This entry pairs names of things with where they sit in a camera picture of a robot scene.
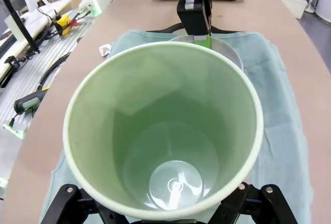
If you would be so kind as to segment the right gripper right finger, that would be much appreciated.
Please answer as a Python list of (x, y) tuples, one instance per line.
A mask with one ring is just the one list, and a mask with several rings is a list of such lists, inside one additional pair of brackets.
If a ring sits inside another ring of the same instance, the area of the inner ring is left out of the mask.
[(254, 223), (297, 223), (282, 191), (274, 184), (257, 189), (241, 183), (221, 201), (209, 223), (237, 223), (241, 215), (250, 216)]

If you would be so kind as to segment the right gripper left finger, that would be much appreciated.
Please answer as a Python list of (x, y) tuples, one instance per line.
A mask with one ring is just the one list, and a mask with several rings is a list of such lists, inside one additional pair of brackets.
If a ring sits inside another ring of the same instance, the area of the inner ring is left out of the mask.
[(124, 215), (106, 208), (73, 184), (61, 186), (50, 205), (50, 223), (84, 223), (92, 214), (98, 214), (102, 223), (129, 222)]

